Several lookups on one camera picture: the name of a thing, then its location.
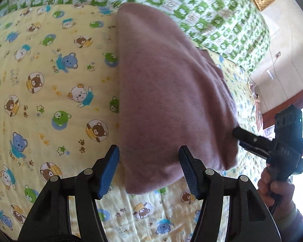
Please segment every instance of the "yellow bed sheet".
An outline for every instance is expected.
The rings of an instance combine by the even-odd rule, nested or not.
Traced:
[[[0,228],[17,239],[52,175],[77,175],[118,143],[119,72],[115,14],[93,6],[26,8],[0,18]],[[256,132],[245,72],[212,52],[238,106],[242,127]],[[222,175],[254,182],[264,162],[240,149]],[[189,241],[201,202],[185,179],[145,195],[128,195],[118,166],[97,201],[110,241]],[[138,212],[147,208],[147,214]],[[219,241],[224,240],[228,201]],[[74,198],[72,231],[80,236]]]

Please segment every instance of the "green patterned pillow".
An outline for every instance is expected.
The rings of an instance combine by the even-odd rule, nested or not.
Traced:
[[[268,27],[251,0],[3,0],[0,17],[17,9],[50,4],[118,8],[137,2],[168,14],[198,44],[252,73],[266,55]]]

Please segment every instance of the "wall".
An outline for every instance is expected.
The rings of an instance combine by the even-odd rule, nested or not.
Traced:
[[[265,113],[303,90],[303,12],[295,0],[276,0],[262,14],[272,37],[271,53],[251,79]]]

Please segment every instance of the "folded pink cloth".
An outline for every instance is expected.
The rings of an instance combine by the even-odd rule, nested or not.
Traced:
[[[125,3],[117,14],[120,63],[120,159],[130,194],[183,177],[187,145],[207,168],[236,164],[236,107],[222,71],[166,14]]]

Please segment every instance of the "silver rivet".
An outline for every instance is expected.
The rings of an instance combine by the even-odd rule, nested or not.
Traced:
[[[248,177],[246,177],[245,175],[242,175],[240,177],[240,180],[243,181],[243,182],[247,182],[248,181]]]
[[[208,174],[208,175],[213,175],[213,174],[214,174],[214,171],[213,171],[212,169],[207,169],[207,170],[205,171],[205,173]]]
[[[53,175],[49,180],[52,182],[56,182],[58,180],[58,176]]]
[[[84,170],[85,175],[90,175],[92,173],[93,173],[93,170],[91,168],[87,168],[87,169]]]

